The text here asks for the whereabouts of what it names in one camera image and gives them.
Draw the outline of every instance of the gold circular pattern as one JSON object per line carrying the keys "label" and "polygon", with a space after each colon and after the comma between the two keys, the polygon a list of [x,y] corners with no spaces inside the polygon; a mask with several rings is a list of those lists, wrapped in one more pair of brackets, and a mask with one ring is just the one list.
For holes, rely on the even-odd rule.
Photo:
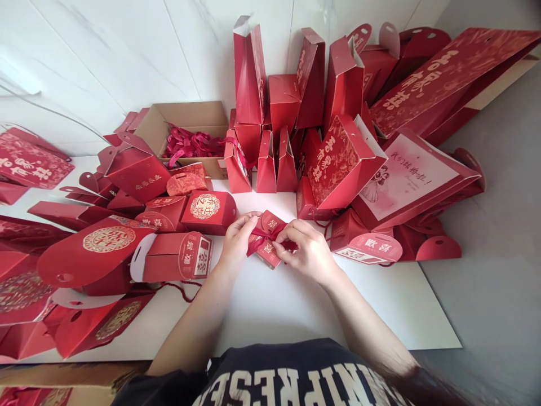
{"label": "gold circular pattern", "polygon": [[209,219],[220,210],[220,200],[209,193],[200,195],[192,202],[190,213],[201,220]]}
{"label": "gold circular pattern", "polygon": [[140,301],[131,302],[127,306],[120,309],[113,317],[111,317],[107,323],[101,327],[96,333],[97,340],[103,340],[112,336],[114,333],[120,330],[122,326],[129,323],[134,318],[135,314],[141,307]]}
{"label": "gold circular pattern", "polygon": [[135,231],[122,226],[101,228],[88,234],[83,247],[96,253],[108,253],[127,247],[135,240]]}

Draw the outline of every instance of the forearm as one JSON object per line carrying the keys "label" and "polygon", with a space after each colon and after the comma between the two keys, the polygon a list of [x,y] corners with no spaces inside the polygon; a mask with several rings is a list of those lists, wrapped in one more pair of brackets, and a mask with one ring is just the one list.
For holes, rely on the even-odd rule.
{"label": "forearm", "polygon": [[364,299],[341,269],[323,288],[329,295],[344,331],[349,349],[370,365],[385,372],[405,375],[417,365],[407,348]]}
{"label": "forearm", "polygon": [[147,374],[204,371],[216,347],[239,269],[220,260],[162,344]]}

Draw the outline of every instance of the hand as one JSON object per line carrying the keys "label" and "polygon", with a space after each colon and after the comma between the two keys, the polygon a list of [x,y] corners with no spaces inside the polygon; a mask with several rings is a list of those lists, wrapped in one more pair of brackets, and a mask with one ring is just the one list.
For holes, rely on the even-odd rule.
{"label": "hand", "polygon": [[223,266],[242,266],[248,252],[248,238],[261,215],[260,211],[251,211],[240,216],[228,227],[219,261]]}
{"label": "hand", "polygon": [[[299,249],[294,253],[287,251],[281,244],[286,240],[295,242]],[[340,271],[323,234],[304,220],[295,219],[289,223],[272,245],[282,261],[321,285],[331,281]]]}

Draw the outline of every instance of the person's right hand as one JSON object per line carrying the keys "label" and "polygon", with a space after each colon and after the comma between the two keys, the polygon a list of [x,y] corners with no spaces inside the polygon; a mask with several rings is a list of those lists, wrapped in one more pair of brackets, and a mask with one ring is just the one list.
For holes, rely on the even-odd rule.
{"label": "person's right hand", "polygon": [[[299,249],[294,253],[287,251],[281,244],[286,240],[295,242]],[[289,223],[272,245],[282,261],[319,284],[325,284],[340,271],[323,234],[304,220],[295,219]]]}

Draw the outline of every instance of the marble wall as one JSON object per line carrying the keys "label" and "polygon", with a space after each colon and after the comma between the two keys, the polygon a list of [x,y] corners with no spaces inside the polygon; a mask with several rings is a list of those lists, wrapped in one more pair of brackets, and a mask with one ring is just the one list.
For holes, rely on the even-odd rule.
{"label": "marble wall", "polygon": [[[362,23],[399,30],[434,25],[449,0],[0,0],[0,58],[27,72],[34,103],[108,134],[155,102],[222,100],[234,106],[232,28],[261,24],[268,74],[294,73],[300,29],[330,44]],[[63,117],[0,92],[0,125],[33,130],[72,155],[104,141]]]}

